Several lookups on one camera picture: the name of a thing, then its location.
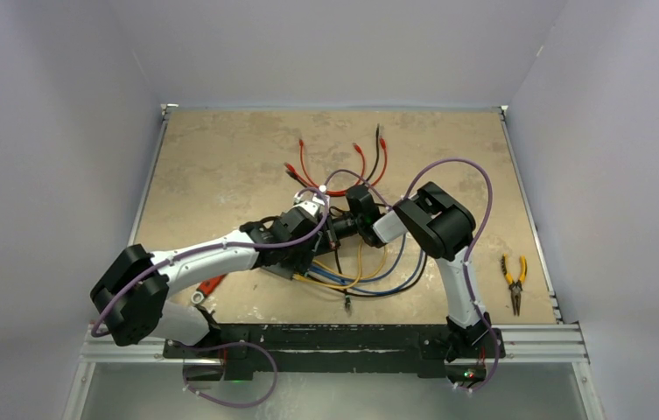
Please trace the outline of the black network switch box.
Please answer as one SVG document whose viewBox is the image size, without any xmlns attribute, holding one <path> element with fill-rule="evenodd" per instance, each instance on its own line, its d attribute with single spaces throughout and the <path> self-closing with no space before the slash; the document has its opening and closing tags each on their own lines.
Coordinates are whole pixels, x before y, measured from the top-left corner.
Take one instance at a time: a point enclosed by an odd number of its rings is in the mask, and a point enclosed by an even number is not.
<svg viewBox="0 0 659 420">
<path fill-rule="evenodd" d="M 301 262 L 283 261 L 276 264 L 263 266 L 262 270 L 266 270 L 267 272 L 276 276 L 292 280 L 295 275 L 303 276 L 310 266 L 310 263 L 306 264 Z"/>
</svg>

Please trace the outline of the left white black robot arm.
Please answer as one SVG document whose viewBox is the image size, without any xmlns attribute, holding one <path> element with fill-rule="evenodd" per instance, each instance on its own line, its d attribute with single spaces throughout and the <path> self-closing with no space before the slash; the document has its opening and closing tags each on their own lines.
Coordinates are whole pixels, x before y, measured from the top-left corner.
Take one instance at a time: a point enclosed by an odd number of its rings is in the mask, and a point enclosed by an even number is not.
<svg viewBox="0 0 659 420">
<path fill-rule="evenodd" d="M 275 265 L 314 241 L 328 220 L 324 206 L 304 202 L 278 216 L 242 224 L 211 241 L 166 251 L 125 248 L 90 291 L 99 312 L 92 334 L 125 347 L 148 337 L 179 341 L 196 357 L 216 352 L 213 318 L 172 296 L 209 278 Z"/>
</svg>

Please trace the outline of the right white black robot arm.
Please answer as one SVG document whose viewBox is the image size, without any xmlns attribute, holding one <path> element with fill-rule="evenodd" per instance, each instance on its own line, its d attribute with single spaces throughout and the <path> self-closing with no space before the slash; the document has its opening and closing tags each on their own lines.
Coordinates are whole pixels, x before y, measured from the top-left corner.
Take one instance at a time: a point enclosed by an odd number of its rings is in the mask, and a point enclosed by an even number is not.
<svg viewBox="0 0 659 420">
<path fill-rule="evenodd" d="M 481 315 L 474 309 L 474 287 L 468 287 L 463 269 L 465 253 L 473 242 L 476 221 L 470 211 L 433 182 L 417 189 L 382 213 L 369 189 L 356 185 L 346 195 L 349 209 L 329 219 L 331 242 L 359 235 L 367 245 L 381 248 L 409 234 L 433 258 L 442 279 L 451 329 L 449 343 L 459 355 L 480 349 L 484 336 Z"/>
</svg>

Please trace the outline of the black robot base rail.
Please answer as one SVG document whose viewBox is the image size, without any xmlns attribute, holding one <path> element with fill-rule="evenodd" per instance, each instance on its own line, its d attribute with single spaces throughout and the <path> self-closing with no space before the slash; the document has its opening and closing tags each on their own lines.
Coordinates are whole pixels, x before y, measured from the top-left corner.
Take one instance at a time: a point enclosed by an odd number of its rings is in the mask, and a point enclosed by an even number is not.
<svg viewBox="0 0 659 420">
<path fill-rule="evenodd" d="M 195 381 L 248 381 L 256 373 L 414 374 L 453 383 L 481 382 L 506 354 L 500 329 L 466 337 L 438 324 L 222 324 L 200 343 L 165 344 Z"/>
</svg>

